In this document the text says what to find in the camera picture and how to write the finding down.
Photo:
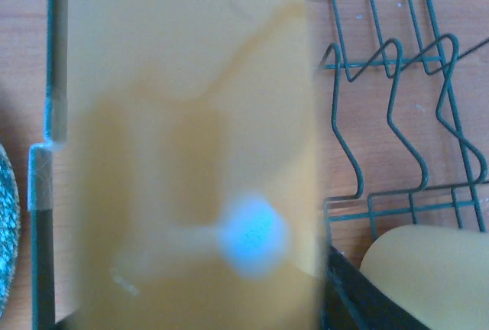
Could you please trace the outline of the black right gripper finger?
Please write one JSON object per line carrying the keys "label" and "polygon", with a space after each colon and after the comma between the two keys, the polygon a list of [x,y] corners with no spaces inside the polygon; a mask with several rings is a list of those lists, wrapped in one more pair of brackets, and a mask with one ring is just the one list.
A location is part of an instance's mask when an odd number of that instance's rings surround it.
{"label": "black right gripper finger", "polygon": [[426,329],[329,246],[321,329]]}

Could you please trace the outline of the yellow ceramic mug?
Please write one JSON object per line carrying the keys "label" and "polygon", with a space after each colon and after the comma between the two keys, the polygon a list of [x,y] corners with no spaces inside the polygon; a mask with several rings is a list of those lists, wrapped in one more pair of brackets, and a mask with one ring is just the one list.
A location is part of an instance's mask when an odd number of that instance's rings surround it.
{"label": "yellow ceramic mug", "polygon": [[381,235],[360,271],[430,329],[488,327],[488,235],[405,225]]}

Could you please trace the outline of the green wire dish rack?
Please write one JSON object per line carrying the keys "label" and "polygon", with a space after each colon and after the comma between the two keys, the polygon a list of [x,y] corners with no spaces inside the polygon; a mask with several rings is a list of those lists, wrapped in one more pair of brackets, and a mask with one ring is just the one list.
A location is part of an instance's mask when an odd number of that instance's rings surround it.
{"label": "green wire dish rack", "polygon": [[[434,0],[310,0],[322,15],[322,32],[329,37],[329,56],[322,70],[341,73],[344,82],[333,82],[330,130],[342,159],[354,171],[352,194],[329,196],[332,209],[327,221],[329,239],[356,248],[377,237],[397,222],[439,223],[464,226],[465,210],[471,210],[471,225],[486,230],[488,206],[480,190],[488,187],[488,145],[481,132],[487,114],[473,110],[475,72],[465,69],[465,78],[453,78],[456,58],[443,38],[455,4],[436,9]],[[35,329],[65,329],[67,321],[55,316],[53,252],[53,152],[66,140],[67,0],[47,0],[47,85],[44,139],[31,146],[28,157],[28,209],[32,242],[32,326]],[[404,50],[407,68],[419,65],[420,75],[407,91],[387,106],[387,120],[405,127],[403,140],[416,148],[415,161],[433,167],[434,174],[421,173],[420,189],[387,187],[378,177],[369,182],[367,169],[378,170],[382,159],[374,156],[373,138],[385,136],[387,124],[372,116],[373,85],[353,90],[358,70],[371,78],[393,72],[397,58],[386,42],[396,41]],[[355,138],[342,122],[353,115],[352,99],[361,95],[360,111],[368,115]]]}

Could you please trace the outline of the yellow polka dot plate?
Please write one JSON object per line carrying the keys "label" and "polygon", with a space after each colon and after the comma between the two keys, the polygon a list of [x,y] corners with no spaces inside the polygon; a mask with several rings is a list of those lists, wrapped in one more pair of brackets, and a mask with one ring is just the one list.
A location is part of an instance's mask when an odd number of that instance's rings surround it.
{"label": "yellow polka dot plate", "polygon": [[75,329],[317,329],[306,0],[69,0]]}

